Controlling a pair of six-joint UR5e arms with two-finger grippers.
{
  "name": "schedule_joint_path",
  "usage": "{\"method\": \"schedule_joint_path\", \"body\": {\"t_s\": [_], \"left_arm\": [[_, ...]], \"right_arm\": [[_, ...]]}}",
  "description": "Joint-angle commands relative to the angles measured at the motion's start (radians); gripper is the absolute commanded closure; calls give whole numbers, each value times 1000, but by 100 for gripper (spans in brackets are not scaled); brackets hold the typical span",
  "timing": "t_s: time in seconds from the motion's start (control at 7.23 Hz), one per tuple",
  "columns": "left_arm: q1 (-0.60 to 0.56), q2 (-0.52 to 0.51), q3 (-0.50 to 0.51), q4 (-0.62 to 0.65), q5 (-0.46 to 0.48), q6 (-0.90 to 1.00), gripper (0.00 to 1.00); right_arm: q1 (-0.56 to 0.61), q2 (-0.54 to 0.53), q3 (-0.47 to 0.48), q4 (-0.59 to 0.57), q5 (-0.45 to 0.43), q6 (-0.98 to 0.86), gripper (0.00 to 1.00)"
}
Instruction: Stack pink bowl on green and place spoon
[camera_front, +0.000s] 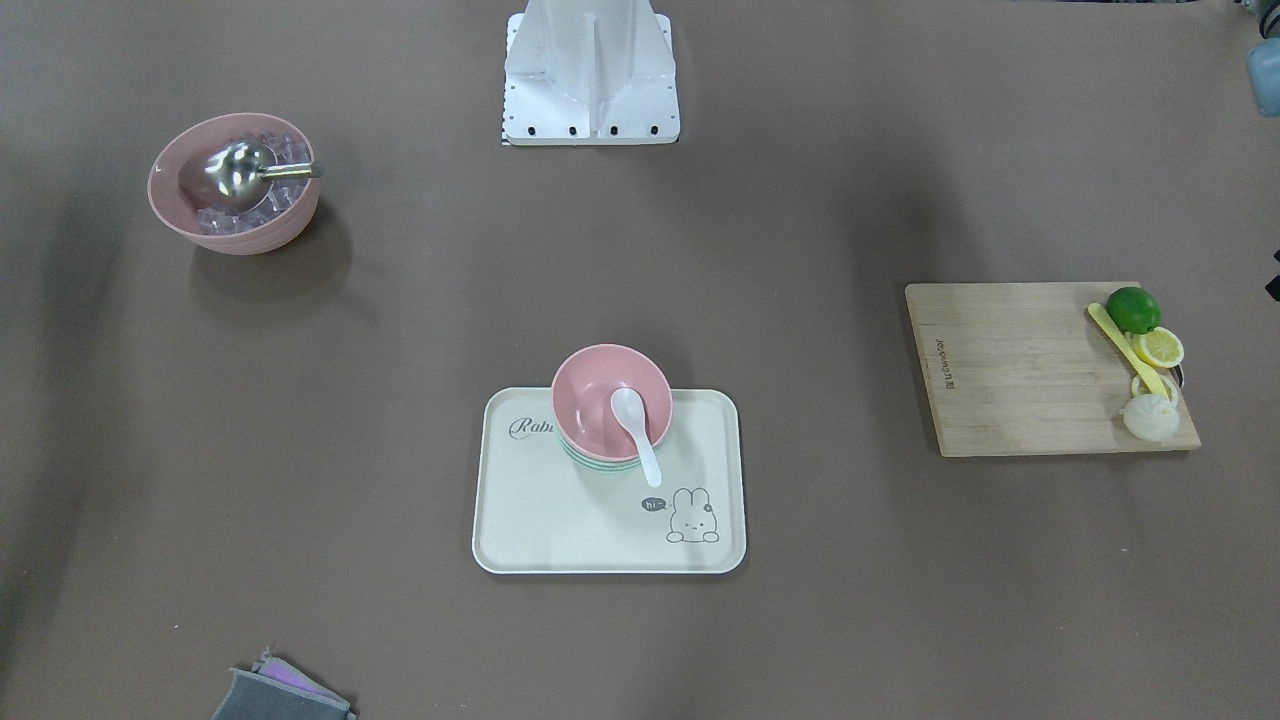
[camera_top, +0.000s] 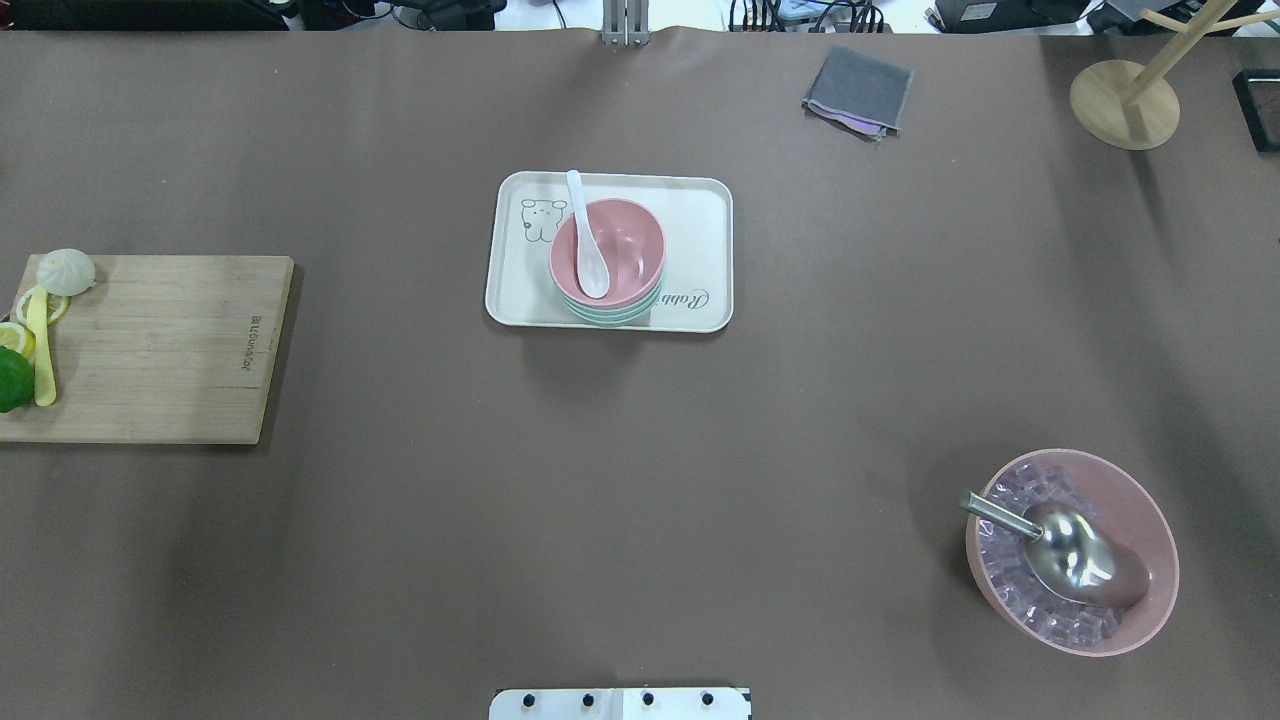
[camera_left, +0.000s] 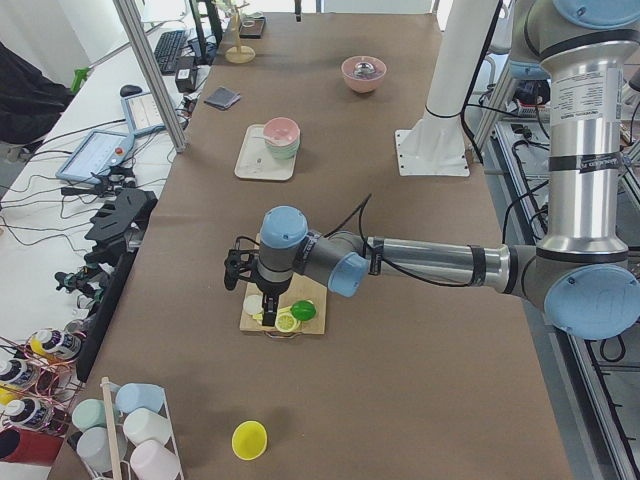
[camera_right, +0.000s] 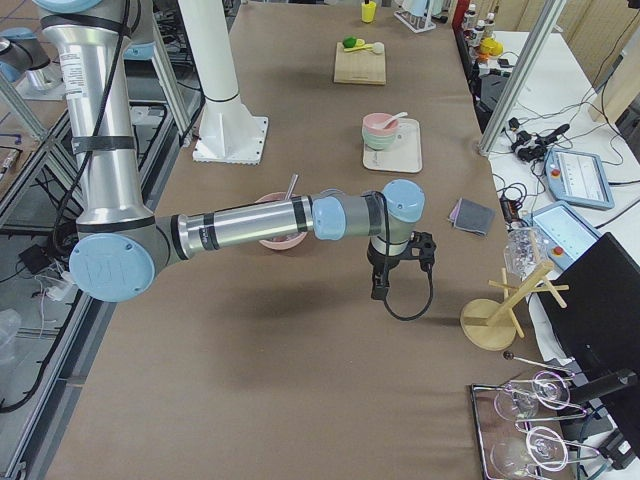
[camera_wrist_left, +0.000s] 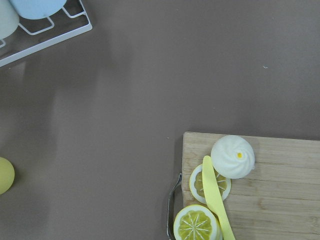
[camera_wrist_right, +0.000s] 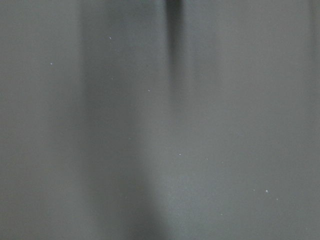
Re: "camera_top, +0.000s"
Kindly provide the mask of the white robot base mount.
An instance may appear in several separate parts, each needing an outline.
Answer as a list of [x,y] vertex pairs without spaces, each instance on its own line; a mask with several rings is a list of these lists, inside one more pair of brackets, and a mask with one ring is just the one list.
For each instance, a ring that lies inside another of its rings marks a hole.
[[504,689],[489,719],[751,719],[750,691],[736,687]]

